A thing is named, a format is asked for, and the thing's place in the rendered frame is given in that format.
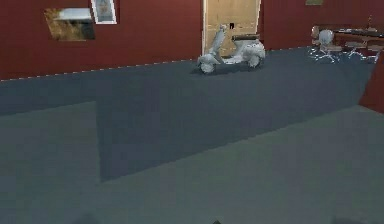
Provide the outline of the grey swivel office chair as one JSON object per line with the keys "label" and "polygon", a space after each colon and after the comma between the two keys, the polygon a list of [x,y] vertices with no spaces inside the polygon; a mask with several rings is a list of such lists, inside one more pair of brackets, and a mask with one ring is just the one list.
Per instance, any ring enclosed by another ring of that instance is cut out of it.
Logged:
{"label": "grey swivel office chair", "polygon": [[311,31],[312,45],[308,50],[308,56],[315,61],[329,59],[331,63],[339,61],[337,53],[342,47],[333,43],[334,32],[330,29],[321,30],[319,26],[313,26]]}

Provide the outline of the white motor scooter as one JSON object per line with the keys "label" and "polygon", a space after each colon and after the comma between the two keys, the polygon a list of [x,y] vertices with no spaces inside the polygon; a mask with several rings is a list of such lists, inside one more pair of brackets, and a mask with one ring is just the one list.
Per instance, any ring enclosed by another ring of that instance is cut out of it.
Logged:
{"label": "white motor scooter", "polygon": [[221,56],[220,48],[224,42],[227,26],[221,24],[207,53],[197,59],[197,66],[203,74],[213,73],[217,65],[235,65],[246,63],[256,68],[266,57],[266,51],[258,34],[233,35],[231,41],[235,50],[229,56]]}

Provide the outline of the light wooden room door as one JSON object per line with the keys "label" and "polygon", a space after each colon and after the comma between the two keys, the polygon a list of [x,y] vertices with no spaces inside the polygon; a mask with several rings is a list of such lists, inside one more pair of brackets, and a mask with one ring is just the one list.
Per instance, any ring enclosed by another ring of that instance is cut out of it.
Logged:
{"label": "light wooden room door", "polygon": [[227,26],[220,54],[231,54],[235,45],[231,41],[233,35],[256,34],[262,0],[202,0],[203,31],[202,52],[207,53],[213,38],[221,24]]}

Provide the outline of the dark wooden desk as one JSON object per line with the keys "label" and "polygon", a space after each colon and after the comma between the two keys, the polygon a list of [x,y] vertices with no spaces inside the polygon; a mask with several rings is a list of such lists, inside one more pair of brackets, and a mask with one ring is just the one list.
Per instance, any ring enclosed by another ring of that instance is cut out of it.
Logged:
{"label": "dark wooden desk", "polygon": [[369,57],[378,57],[384,50],[384,33],[377,29],[359,28],[339,28],[334,30],[333,43],[342,47],[342,52],[346,54],[350,48],[344,46],[346,42],[367,42],[365,49],[359,49],[367,60]]}

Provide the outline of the white framed wall picture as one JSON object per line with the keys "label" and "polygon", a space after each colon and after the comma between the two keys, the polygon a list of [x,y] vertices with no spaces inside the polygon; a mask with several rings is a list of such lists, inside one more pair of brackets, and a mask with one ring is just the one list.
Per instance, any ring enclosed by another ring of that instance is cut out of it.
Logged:
{"label": "white framed wall picture", "polygon": [[96,24],[116,24],[114,0],[90,0]]}

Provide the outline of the brown landscape wall picture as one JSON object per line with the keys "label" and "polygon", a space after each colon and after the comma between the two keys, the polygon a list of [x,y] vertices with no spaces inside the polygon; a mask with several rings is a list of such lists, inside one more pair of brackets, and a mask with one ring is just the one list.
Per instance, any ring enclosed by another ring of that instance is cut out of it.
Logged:
{"label": "brown landscape wall picture", "polygon": [[95,39],[89,8],[46,8],[43,11],[51,37],[56,41]]}

